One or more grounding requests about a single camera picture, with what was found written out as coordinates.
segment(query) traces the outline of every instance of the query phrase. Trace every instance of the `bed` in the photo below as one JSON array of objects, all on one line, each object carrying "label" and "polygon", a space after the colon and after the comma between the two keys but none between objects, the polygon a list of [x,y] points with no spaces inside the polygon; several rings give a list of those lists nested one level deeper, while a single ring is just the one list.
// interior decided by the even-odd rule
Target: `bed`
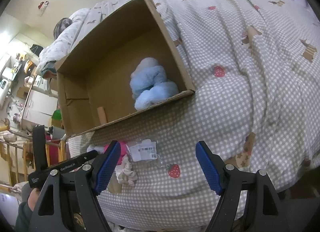
[{"label": "bed", "polygon": [[[104,0],[81,10],[77,24],[44,49],[43,64],[67,55],[128,1]],[[99,196],[107,220],[156,231],[206,226],[219,197],[209,189],[196,160],[199,140],[241,170],[265,169],[279,191],[299,179],[302,165],[308,169],[320,165],[320,23],[307,3],[153,1],[196,93],[69,140],[72,157],[112,139],[157,141],[161,161],[134,163],[135,187]],[[180,168],[177,179],[168,175],[167,166],[172,164]],[[237,217],[244,203],[245,192]]]}]

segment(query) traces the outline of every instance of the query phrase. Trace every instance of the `pink toy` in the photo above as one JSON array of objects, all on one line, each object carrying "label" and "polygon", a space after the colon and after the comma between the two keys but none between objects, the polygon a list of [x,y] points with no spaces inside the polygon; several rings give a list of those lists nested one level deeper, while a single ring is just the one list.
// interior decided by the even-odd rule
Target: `pink toy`
[{"label": "pink toy", "polygon": [[[124,141],[118,141],[118,142],[120,143],[120,146],[121,146],[121,152],[120,152],[120,158],[117,162],[117,165],[120,165],[122,163],[122,158],[127,153],[127,144]],[[107,150],[108,146],[109,146],[109,144],[105,145],[104,152]]]}]

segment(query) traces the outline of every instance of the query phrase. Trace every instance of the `blue gripper pad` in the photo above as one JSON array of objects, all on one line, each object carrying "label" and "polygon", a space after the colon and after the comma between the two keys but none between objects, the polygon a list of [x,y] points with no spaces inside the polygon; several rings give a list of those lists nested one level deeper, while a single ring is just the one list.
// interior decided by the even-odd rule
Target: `blue gripper pad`
[{"label": "blue gripper pad", "polygon": [[120,152],[120,143],[118,141],[112,141],[107,150],[102,155],[99,155],[107,155],[107,157],[104,162],[100,163],[100,169],[96,170],[96,184],[93,189],[96,195],[100,195],[102,191],[107,189],[108,183],[119,160]]},{"label": "blue gripper pad", "polygon": [[222,194],[222,187],[220,185],[219,174],[210,160],[208,154],[204,150],[200,142],[196,144],[196,157],[204,173],[207,183],[211,190],[214,190],[217,195]]}]

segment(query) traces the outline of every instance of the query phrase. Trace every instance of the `metal screw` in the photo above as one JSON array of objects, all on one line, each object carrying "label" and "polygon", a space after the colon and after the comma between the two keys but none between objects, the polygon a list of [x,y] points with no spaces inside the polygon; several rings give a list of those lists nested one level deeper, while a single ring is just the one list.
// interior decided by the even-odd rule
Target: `metal screw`
[{"label": "metal screw", "polygon": [[229,171],[232,171],[235,167],[234,167],[232,164],[227,164],[227,165],[226,165],[226,168],[227,168]]},{"label": "metal screw", "polygon": [[259,170],[259,174],[262,176],[265,176],[267,174],[267,172],[265,170]]},{"label": "metal screw", "polygon": [[53,169],[53,170],[51,170],[50,175],[55,176],[55,175],[57,175],[57,173],[58,173],[58,170]]},{"label": "metal screw", "polygon": [[90,169],[91,169],[91,165],[84,165],[84,166],[82,166],[82,169],[84,170],[84,171],[89,171]]}]

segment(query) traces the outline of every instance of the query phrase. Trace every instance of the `green sleeve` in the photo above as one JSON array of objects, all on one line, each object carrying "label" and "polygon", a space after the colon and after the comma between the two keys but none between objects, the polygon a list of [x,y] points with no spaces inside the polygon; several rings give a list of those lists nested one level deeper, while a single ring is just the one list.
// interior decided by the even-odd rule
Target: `green sleeve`
[{"label": "green sleeve", "polygon": [[29,223],[32,216],[32,210],[29,208],[27,202],[22,202],[19,206],[15,232],[28,232]]}]

